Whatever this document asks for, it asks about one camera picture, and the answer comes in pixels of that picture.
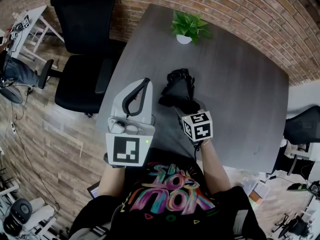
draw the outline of green plant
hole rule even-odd
[[[202,34],[206,38],[211,38],[208,23],[201,20],[201,15],[193,15],[188,12],[174,11],[171,29],[175,35],[190,37],[195,44]]]

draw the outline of white pot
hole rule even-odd
[[[185,36],[182,34],[177,34],[176,39],[180,44],[183,44],[183,45],[189,44],[192,41],[191,37]]]

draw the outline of hand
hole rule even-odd
[[[3,43],[3,46],[4,46],[4,47],[7,47],[8,45],[10,45],[10,43],[11,43],[11,39],[8,37],[8,38],[5,40],[5,42]]]
[[[3,38],[6,39],[7,37],[9,37],[9,34],[10,34],[10,30],[8,29],[8,30],[4,33]]]

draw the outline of desk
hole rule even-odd
[[[288,76],[230,32],[209,24],[214,39],[180,44],[170,26],[173,10],[151,4],[134,30],[106,90],[96,129],[108,131],[115,96],[130,83],[153,84],[155,135],[151,146],[193,156],[173,107],[158,104],[167,75],[180,68],[195,78],[194,97],[210,111],[213,144],[223,165],[272,171],[285,128]]]
[[[65,40],[62,38],[62,36],[59,33],[57,33],[57,31],[55,31],[55,29],[42,16],[42,13],[45,11],[46,8],[47,8],[47,6],[44,5],[44,6],[40,6],[38,8],[32,9],[32,10],[24,11],[23,13],[20,14],[18,19],[14,23],[14,25],[22,22],[22,20],[25,18],[25,16],[28,15],[29,16],[30,26],[28,28],[24,29],[23,31],[21,31],[19,33],[19,36],[17,37],[17,39],[14,40],[14,43],[13,43],[12,47],[8,51],[8,54],[11,57],[17,58],[19,53],[21,52],[21,50],[24,50],[25,52],[27,52],[28,54],[36,57],[37,59],[39,59],[39,60],[41,60],[43,62],[47,62],[47,60],[45,60],[44,58],[42,58],[39,55],[37,55],[36,51],[37,51],[40,43],[42,42],[43,38],[45,37],[45,34],[47,33],[47,31],[49,29],[58,38],[60,38],[63,42],[65,42]],[[45,24],[45,26],[46,26],[45,29],[41,29],[39,27],[35,27],[35,24],[36,24],[37,20],[40,20]],[[27,37],[28,37],[28,35],[30,34],[30,31],[33,28],[37,28],[37,30],[41,32],[41,35],[38,38],[37,42],[30,42],[32,45],[34,45],[34,49],[33,49],[33,51],[31,51],[24,45],[24,43],[26,42]]]

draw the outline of jeans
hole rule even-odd
[[[8,80],[25,85],[38,86],[39,77],[37,74],[19,59],[6,55],[3,71],[5,78]]]

